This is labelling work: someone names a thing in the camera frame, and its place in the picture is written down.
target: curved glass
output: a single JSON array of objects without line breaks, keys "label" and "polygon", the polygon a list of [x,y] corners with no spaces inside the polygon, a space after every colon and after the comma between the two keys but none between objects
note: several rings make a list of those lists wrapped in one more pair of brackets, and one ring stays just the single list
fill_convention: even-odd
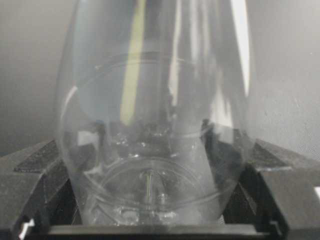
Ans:
[{"label": "curved glass", "polygon": [[209,224],[246,152],[245,1],[81,0],[56,141],[85,224]]}]

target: gray wall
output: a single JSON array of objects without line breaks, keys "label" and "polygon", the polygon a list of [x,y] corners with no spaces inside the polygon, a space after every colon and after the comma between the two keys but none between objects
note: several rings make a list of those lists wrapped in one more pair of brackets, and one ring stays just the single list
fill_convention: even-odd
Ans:
[{"label": "gray wall", "polygon": [[0,0],[0,156],[52,137],[74,0]]},{"label": "gray wall", "polygon": [[[74,0],[0,0],[0,156],[52,137]],[[250,134],[320,160],[320,1],[248,0]]]}]

